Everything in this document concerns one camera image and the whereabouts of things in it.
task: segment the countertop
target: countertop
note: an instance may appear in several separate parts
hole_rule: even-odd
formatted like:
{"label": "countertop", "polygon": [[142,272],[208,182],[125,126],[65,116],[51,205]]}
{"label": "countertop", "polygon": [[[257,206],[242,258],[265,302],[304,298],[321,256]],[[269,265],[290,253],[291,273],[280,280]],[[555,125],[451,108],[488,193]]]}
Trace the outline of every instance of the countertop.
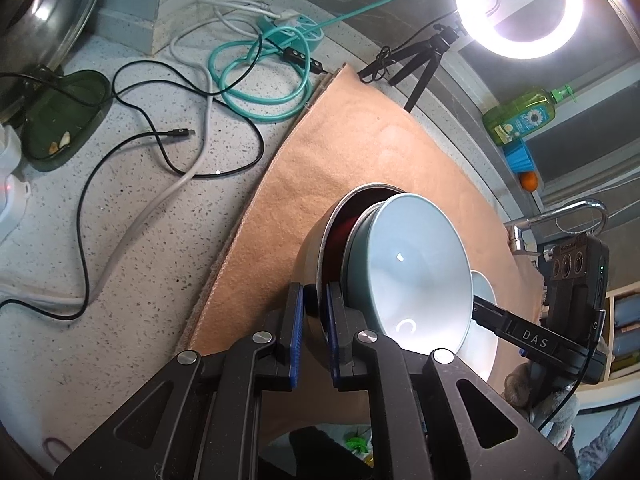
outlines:
{"label": "countertop", "polygon": [[[237,39],[221,28],[205,27],[181,44],[194,59],[204,60],[222,41]],[[349,62],[364,64],[332,40],[322,42],[314,57],[326,69]],[[166,50],[166,60],[194,78]],[[109,78],[140,54],[96,36],[82,36],[65,62],[65,73],[91,68]],[[161,68],[128,69],[117,87],[142,78],[167,77]],[[243,83],[263,95],[280,95],[296,84],[291,69],[277,62],[256,67]],[[394,100],[405,97],[380,83]],[[173,144],[168,153],[178,167],[196,156],[202,134],[204,99],[169,86],[146,86],[127,95],[148,111],[158,130],[193,128],[196,137]],[[495,196],[468,161],[419,110],[415,118],[453,158],[506,219]],[[266,142],[260,163],[237,176],[192,181],[152,215],[130,245],[105,289],[76,322],[55,322],[7,306],[0,312],[0,418],[18,443],[52,470],[42,449],[48,436],[77,446],[171,357],[211,264],[238,215],[284,139],[291,121],[259,124]],[[254,134],[226,110],[212,112],[214,143],[203,168],[233,168],[257,153]],[[148,131],[135,110],[114,103],[98,130],[64,166],[39,173],[24,166],[33,195],[19,227],[0,244],[3,281],[55,292],[82,293],[74,216],[89,172],[117,142]],[[122,150],[100,170],[87,193],[82,234],[92,283],[126,227],[156,194],[177,177],[164,166],[153,139]]]}

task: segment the gloved hand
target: gloved hand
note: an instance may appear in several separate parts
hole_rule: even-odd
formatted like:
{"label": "gloved hand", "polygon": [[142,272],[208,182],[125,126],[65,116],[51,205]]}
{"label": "gloved hand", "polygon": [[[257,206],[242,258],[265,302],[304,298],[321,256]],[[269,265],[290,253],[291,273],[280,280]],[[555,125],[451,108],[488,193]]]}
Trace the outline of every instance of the gloved hand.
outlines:
{"label": "gloved hand", "polygon": [[[564,400],[572,386],[573,385],[570,384],[565,390],[553,392],[529,411],[527,410],[527,405],[531,391],[530,363],[524,363],[505,378],[504,393],[502,396],[504,400],[537,428],[546,420],[553,410],[556,409],[558,404]],[[542,429],[541,433],[558,449],[563,449],[569,441],[571,437],[571,426],[579,409],[580,405],[574,394],[556,416]]]}

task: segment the faucet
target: faucet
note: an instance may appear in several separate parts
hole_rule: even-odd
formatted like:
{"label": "faucet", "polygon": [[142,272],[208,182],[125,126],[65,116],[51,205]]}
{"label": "faucet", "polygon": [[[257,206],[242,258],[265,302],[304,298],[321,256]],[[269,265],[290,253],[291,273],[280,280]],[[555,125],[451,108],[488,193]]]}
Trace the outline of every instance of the faucet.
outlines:
{"label": "faucet", "polygon": [[553,209],[551,211],[545,211],[532,218],[518,218],[517,220],[511,220],[504,226],[509,232],[509,248],[513,254],[529,254],[525,248],[524,240],[522,239],[522,232],[531,229],[534,225],[540,224],[547,220],[556,220],[569,213],[578,211],[579,209],[594,208],[600,212],[602,218],[596,229],[593,231],[594,235],[600,234],[607,223],[609,214],[607,213],[607,207],[594,198],[583,198],[576,202],[565,204],[562,207]]}

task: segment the coiled teal cord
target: coiled teal cord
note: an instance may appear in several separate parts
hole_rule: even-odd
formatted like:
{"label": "coiled teal cord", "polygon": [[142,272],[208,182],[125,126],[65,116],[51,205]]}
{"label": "coiled teal cord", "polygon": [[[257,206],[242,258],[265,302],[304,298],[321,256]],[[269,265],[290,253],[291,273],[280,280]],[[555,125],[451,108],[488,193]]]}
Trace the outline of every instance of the coiled teal cord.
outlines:
{"label": "coiled teal cord", "polygon": [[[353,16],[357,16],[358,14],[367,12],[368,10],[371,10],[371,9],[375,9],[379,6],[388,4],[389,2],[392,2],[392,1],[393,0],[380,0],[373,4],[369,4],[368,6],[362,7],[361,9],[353,10],[341,16],[336,16],[335,18],[331,18],[330,20],[326,20],[325,22],[318,23],[312,28],[308,28],[305,31],[305,33],[309,33],[314,30],[318,30],[319,28],[327,27],[329,25],[333,25],[334,23],[347,20],[348,18],[352,18]],[[294,64],[290,64],[290,65],[293,67],[294,70],[296,70],[296,72],[298,72],[298,74],[300,74],[300,77],[302,78],[302,80],[300,81],[300,84],[296,87],[296,89],[293,92],[290,92],[289,94],[283,97],[268,98],[268,97],[254,96],[254,95],[239,91],[237,89],[232,89],[222,94],[222,98],[225,100],[226,104],[229,105],[229,107],[233,111],[235,111],[236,113],[244,117],[251,119],[252,121],[261,122],[261,123],[277,123],[280,121],[285,121],[286,119],[289,119],[297,115],[298,113],[300,113],[302,108],[305,107],[306,102],[308,102],[309,98],[311,97],[311,93],[313,91],[313,86],[311,85],[311,81],[309,81],[311,52],[309,51],[309,46],[304,34],[294,27],[286,27],[286,26],[275,27],[271,29],[269,32],[262,35],[263,41],[267,41],[269,37],[271,37],[273,34],[276,34],[278,32],[289,33],[289,34],[292,34],[293,36],[291,36],[289,40],[279,44],[280,49],[264,47],[259,59],[278,54],[281,49],[284,49],[287,46],[289,46],[293,41],[295,41],[296,38],[300,38],[300,40],[302,40],[302,45],[304,47],[303,53],[305,54],[305,67],[300,68],[299,66]],[[224,67],[224,69],[220,74],[218,74],[216,70],[216,57],[223,50],[226,50],[228,48],[233,48],[236,46],[248,46],[249,51],[245,56],[239,57],[233,60],[231,63],[229,63],[227,66]],[[211,72],[211,77],[213,78],[213,81],[215,81],[216,85],[218,85],[218,88],[220,90],[223,90],[227,87],[226,78],[228,77],[229,73],[233,69],[235,69],[237,66],[241,64],[249,65],[253,62],[257,48],[258,48],[257,40],[256,41],[241,40],[241,41],[229,41],[227,43],[223,43],[222,45],[220,45],[219,47],[215,48],[212,51],[212,53],[209,56],[208,67],[209,67],[209,71]],[[244,108],[239,107],[239,105],[234,101],[234,98],[247,103],[258,104],[258,105],[268,105],[268,106],[282,105],[295,100],[297,102],[293,108],[291,108],[286,112],[268,115],[268,114],[255,114],[253,112],[245,110]]]}

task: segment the dish soap bottle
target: dish soap bottle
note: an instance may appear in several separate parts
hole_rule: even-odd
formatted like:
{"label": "dish soap bottle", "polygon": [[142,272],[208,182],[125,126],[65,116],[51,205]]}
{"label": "dish soap bottle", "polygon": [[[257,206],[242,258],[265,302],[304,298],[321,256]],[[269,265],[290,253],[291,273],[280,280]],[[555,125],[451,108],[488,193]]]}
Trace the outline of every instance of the dish soap bottle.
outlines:
{"label": "dish soap bottle", "polygon": [[482,123],[498,146],[542,128],[556,116],[556,105],[568,97],[574,99],[569,85],[547,92],[534,88],[505,105],[497,105],[482,116]]}

